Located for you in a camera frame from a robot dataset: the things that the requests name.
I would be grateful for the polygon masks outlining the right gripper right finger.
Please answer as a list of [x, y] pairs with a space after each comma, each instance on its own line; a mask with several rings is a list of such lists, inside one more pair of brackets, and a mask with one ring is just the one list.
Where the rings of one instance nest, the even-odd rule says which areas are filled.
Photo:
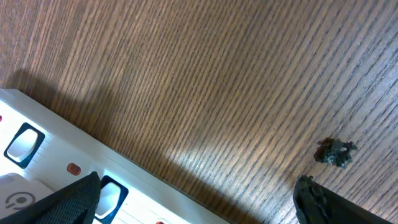
[[293, 201], [300, 224], [389, 224], [389, 222], [301, 175]]

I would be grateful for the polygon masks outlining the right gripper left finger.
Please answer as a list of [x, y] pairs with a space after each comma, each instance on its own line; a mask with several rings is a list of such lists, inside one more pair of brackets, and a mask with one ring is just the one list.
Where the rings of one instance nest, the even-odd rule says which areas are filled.
[[101, 180], [96, 172], [56, 191], [6, 218], [1, 223], [92, 224], [100, 200]]

